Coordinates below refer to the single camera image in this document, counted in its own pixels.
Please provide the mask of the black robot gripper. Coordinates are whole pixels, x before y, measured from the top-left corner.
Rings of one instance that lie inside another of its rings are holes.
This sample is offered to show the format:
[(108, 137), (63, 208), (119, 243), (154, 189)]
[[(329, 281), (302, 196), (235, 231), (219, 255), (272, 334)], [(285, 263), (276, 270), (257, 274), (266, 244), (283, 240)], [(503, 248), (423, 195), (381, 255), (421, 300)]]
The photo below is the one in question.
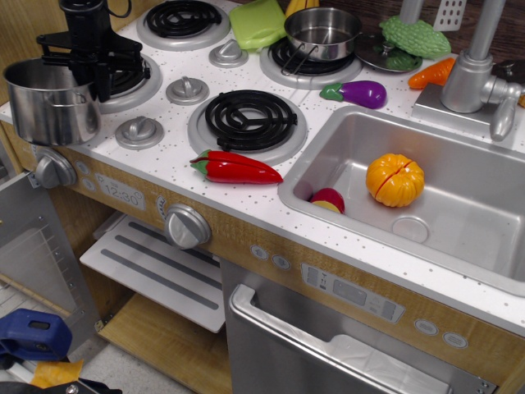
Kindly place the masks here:
[(100, 103), (112, 92), (110, 68), (140, 68), (142, 45), (117, 34), (111, 24), (115, 13), (108, 3), (99, 1), (60, 1), (67, 30), (41, 34), (37, 43), (49, 64), (68, 66), (78, 85), (93, 82), (90, 67), (95, 67), (95, 84)]

